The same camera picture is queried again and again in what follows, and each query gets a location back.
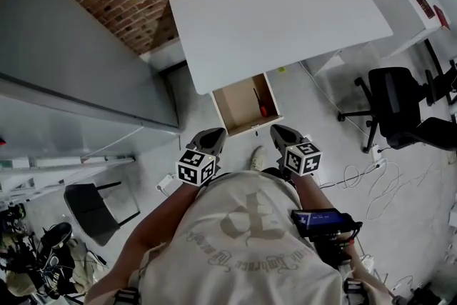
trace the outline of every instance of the beige t-shirt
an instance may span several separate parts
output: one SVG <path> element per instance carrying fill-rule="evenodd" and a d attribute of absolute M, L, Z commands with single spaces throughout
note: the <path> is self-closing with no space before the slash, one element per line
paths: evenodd
<path fill-rule="evenodd" d="M 242 171 L 211 183 L 170 245 L 139 271 L 141 303 L 344 304 L 341 275 L 300 238 L 293 209 L 296 191 L 269 174 Z M 365 288 L 370 304 L 390 304 Z"/>

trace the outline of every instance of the chair leg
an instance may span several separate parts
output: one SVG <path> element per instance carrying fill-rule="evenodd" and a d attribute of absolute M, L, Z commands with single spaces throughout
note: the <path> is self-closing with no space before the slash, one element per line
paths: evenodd
<path fill-rule="evenodd" d="M 354 84 L 362 87 L 363 92 L 365 93 L 365 96 L 368 99 L 371 108 L 373 108 L 373 96 L 371 95 L 370 89 L 368 89 L 368 87 L 366 86 L 365 81 L 363 81 L 362 78 L 357 78 L 354 81 Z"/>
<path fill-rule="evenodd" d="M 105 184 L 104 186 L 98 186 L 96 188 L 97 188 L 97 191 L 100 191 L 100 190 L 105 189 L 105 188 L 111 188 L 111 187 L 118 186 L 121 183 L 122 182 L 115 182 L 115 183 Z"/>
<path fill-rule="evenodd" d="M 367 154 L 371 149 L 371 145 L 373 144 L 374 135 L 376 133 L 377 128 L 378 128 L 378 119 L 373 119 L 373 121 L 371 122 L 371 129 L 370 129 L 370 136 L 368 138 L 368 143 L 365 147 L 362 148 L 362 151 L 365 154 Z"/>
<path fill-rule="evenodd" d="M 119 222 L 119 226 L 122 226 L 124 224 L 127 224 L 130 220 L 135 219 L 138 215 L 140 214 L 140 211 L 138 211 L 136 214 L 133 214 L 132 216 L 128 217 L 124 221 Z"/>
<path fill-rule="evenodd" d="M 338 121 L 342 122 L 347 116 L 371 116 L 371 111 L 349 112 L 347 114 L 338 113 Z"/>

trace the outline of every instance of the chair base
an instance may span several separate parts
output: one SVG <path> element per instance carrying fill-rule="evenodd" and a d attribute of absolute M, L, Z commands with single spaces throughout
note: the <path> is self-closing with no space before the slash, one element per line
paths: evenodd
<path fill-rule="evenodd" d="M 368 102 L 370 104 L 371 110 L 359 111 L 359 112 L 349 112 L 347 114 L 343 114 L 343 113 L 339 112 L 337 118 L 338 118 L 338 121 L 343 122 L 346 120 L 347 116 L 371 116 L 372 117 L 372 119 L 373 119 L 372 121 L 366 122 L 366 126 L 370 127 L 370 135 L 368 137 L 367 145 L 362 148 L 362 152 L 367 154 L 370 151 L 371 146 L 373 145 L 374 135 L 376 133 L 376 129 L 378 128 L 378 120 L 373 111 L 373 96 L 371 95 L 371 92 L 368 89 L 368 87 L 366 86 L 365 82 L 363 81 L 362 78 L 359 77 L 356 80 L 354 80 L 354 84 L 362 87 L 363 92 L 366 95 L 366 98 L 368 99 Z"/>

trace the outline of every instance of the fiducial marker cube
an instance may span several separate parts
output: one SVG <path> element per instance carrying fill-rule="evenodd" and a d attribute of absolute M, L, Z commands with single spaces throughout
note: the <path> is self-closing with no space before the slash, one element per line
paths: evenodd
<path fill-rule="evenodd" d="M 176 162 L 176 178 L 182 182 L 200 187 L 216 173 L 216 157 L 186 149 Z"/>
<path fill-rule="evenodd" d="M 283 165 L 293 173 L 305 176 L 318 170 L 321 157 L 322 151 L 313 142 L 307 141 L 287 146 Z"/>

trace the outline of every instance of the white desk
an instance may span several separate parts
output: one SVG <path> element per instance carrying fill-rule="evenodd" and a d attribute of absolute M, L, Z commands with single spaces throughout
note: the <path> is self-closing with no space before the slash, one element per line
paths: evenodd
<path fill-rule="evenodd" d="M 170 0 L 197 92 L 392 35 L 372 0 Z"/>

